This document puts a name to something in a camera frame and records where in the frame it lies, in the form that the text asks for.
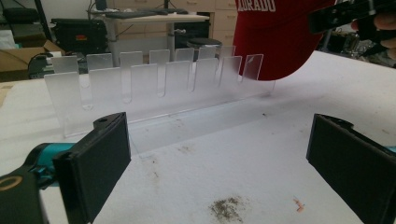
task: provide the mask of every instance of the red fabric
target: red fabric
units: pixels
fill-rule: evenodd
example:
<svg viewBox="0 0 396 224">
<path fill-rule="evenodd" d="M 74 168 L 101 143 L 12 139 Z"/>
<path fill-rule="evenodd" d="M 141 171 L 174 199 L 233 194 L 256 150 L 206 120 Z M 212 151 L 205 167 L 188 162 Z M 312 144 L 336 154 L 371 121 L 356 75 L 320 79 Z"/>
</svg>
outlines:
<svg viewBox="0 0 396 224">
<path fill-rule="evenodd" d="M 276 80 L 299 69 L 322 35 L 309 32 L 308 14 L 334 0 L 235 0 L 235 55 L 263 54 L 259 80 Z"/>
</svg>

